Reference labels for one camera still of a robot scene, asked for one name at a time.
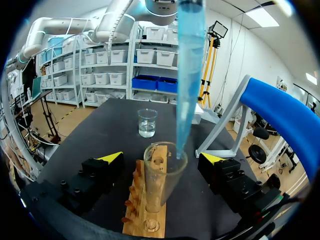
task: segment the blue liquid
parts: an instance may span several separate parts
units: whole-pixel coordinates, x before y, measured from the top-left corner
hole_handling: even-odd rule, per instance
[[[201,83],[205,44],[205,10],[194,3],[178,6],[178,103],[176,118],[177,158],[187,142]]]

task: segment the white shelving unit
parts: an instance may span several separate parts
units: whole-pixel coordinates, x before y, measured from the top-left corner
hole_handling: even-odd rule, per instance
[[[173,75],[178,75],[178,67],[177,66],[163,66],[158,64],[147,64],[147,63],[136,63],[135,62],[135,56],[136,50],[141,49],[142,46],[148,47],[149,49],[152,48],[159,48],[159,47],[165,47],[165,48],[172,48],[172,52],[177,52],[178,48],[178,41],[167,41],[167,40],[150,40],[150,39],[142,39],[143,35],[143,28],[139,25],[138,22],[136,22],[133,26],[133,42],[131,49],[131,59],[130,62],[132,63],[130,68],[130,74],[129,74],[129,99],[133,99],[134,92],[150,92],[150,93],[158,93],[158,94],[164,94],[168,96],[176,96],[177,93],[174,92],[166,92],[166,91],[158,91],[158,90],[149,90],[149,89],[143,89],[143,88],[133,88],[132,87],[132,78],[137,76],[141,69],[154,69],[156,70],[169,70],[172,72]],[[160,76],[164,77],[161,73],[154,73],[151,74],[154,76]]]
[[[41,90],[52,90],[53,99],[47,99],[48,102],[54,102],[56,104],[70,104],[70,105],[76,105],[79,108],[79,103],[81,103],[82,99],[80,97],[80,83],[79,83],[79,76],[78,76],[78,68],[76,66],[76,54],[79,54],[79,48],[80,48],[80,37],[75,36],[74,37],[74,44],[73,44],[73,51],[60,54],[58,56],[54,56],[54,49],[61,48],[61,47],[51,47],[48,48],[48,50],[51,49],[51,58],[50,60],[43,62],[40,64],[40,68],[43,65],[49,64],[52,66],[53,70],[53,64],[57,61],[67,59],[68,57],[72,57],[72,68],[62,69],[59,71],[55,71],[53,73],[46,74],[49,76],[49,79],[52,81],[54,80],[54,77],[62,75],[63,73],[72,73],[72,77],[68,75],[68,82],[61,86],[49,86],[49,87],[43,87]],[[58,100],[56,96],[56,90],[59,89],[73,89],[74,90],[74,98],[71,100]]]
[[[98,107],[99,104],[97,102],[88,102],[86,100],[86,93],[89,92],[91,89],[114,89],[114,90],[125,90],[125,96],[126,99],[129,99],[129,73],[131,69],[131,65],[133,62],[130,61],[131,55],[132,55],[132,45],[133,45],[133,30],[130,33],[130,38],[123,42],[123,43],[112,43],[112,47],[126,47],[128,50],[128,56],[127,56],[127,61],[126,62],[120,62],[120,63],[97,63],[97,64],[92,64],[92,65],[83,65],[84,63],[84,52],[86,53],[93,53],[94,49],[97,48],[105,48],[108,45],[103,45],[103,44],[97,44],[97,45],[84,45],[83,48],[80,48],[80,57],[79,57],[79,78],[80,78],[80,93],[81,93],[81,98],[82,98],[82,105],[85,108],[86,106],[90,107]],[[106,85],[100,85],[100,84],[92,84],[92,85],[82,85],[81,81],[81,75],[83,74],[88,74],[89,73],[94,73],[98,68],[103,69],[106,73],[114,73],[113,70],[109,70],[111,67],[117,67],[120,72],[126,72],[126,82],[123,85],[111,85],[111,84],[106,84]]]

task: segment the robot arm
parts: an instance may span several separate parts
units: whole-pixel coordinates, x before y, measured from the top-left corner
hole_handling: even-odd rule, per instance
[[[172,23],[176,15],[176,0],[113,0],[97,26],[90,19],[41,17],[33,22],[20,52],[8,60],[6,72],[23,69],[28,60],[42,50],[46,34],[90,32],[94,42],[121,43],[129,38],[134,22],[147,21],[165,26]]]

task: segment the ceiling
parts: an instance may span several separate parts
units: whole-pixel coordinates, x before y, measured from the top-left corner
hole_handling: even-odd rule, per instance
[[[15,54],[25,43],[30,29],[30,23],[40,17],[78,17],[89,11],[107,6],[111,0],[44,0],[32,11],[28,23],[22,26],[12,46]],[[260,4],[267,4],[269,0],[207,0],[207,7],[234,21],[241,23],[242,14]],[[312,74],[318,70],[312,48],[305,37],[303,30],[297,24],[294,17],[287,18],[276,5],[264,7],[267,12],[279,23],[279,27],[260,27],[247,15],[243,15],[242,25],[256,34],[286,64],[297,82],[315,89],[315,85],[306,79],[306,73]],[[320,93],[320,83],[316,87]]]
[[[279,23],[279,27],[260,27],[244,12],[260,4]],[[286,17],[281,9],[270,0],[210,0],[207,6],[252,31],[262,39],[282,59],[296,83],[320,93],[320,82],[315,86],[306,79],[306,73],[313,75],[319,69],[312,47],[295,16]]]

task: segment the floor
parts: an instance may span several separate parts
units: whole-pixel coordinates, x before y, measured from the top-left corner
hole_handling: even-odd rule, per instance
[[[96,108],[95,107],[86,107],[83,108],[80,106],[80,108],[77,108],[74,105],[67,105],[67,104],[55,104],[55,103],[48,103],[48,106],[52,112],[53,115],[53,121],[56,123],[56,128],[59,132],[59,135],[61,137],[61,142],[66,139],[66,137],[80,124],[84,119],[86,119]],[[31,112],[33,114],[33,123],[32,125],[34,127],[37,127],[37,131],[40,134],[41,137],[49,140],[48,137],[48,125],[45,121],[45,117],[43,115],[43,110],[41,106],[41,102],[38,101],[32,106]],[[236,139],[237,133],[233,131],[233,122],[229,122],[226,126],[226,129],[231,134],[233,139]],[[272,149],[275,144],[277,143],[279,139],[279,136],[270,136],[268,140],[265,140],[264,143],[267,145],[269,149]],[[243,138],[240,150],[243,152],[245,156],[249,156],[248,149],[252,142],[254,141],[254,136],[252,133],[250,133],[247,137]],[[254,162],[251,158],[248,159],[248,162],[256,175],[257,179],[262,181],[263,183],[271,176],[273,173],[275,173],[279,178],[281,182],[280,190],[284,193],[288,190],[292,191],[295,189],[297,185],[293,186],[298,179],[305,173],[305,170],[302,166],[302,164],[299,162],[297,167],[289,173],[289,169],[292,167],[291,161],[287,157],[287,155],[284,155],[281,157],[281,163],[287,163],[287,167],[283,169],[282,174],[279,173],[279,166],[280,163],[278,163],[277,166],[269,169],[266,172],[261,173],[261,169],[259,169],[259,165]],[[297,193],[303,186],[308,184],[309,181],[306,178],[300,186],[296,188],[296,190],[293,192],[293,194]]]

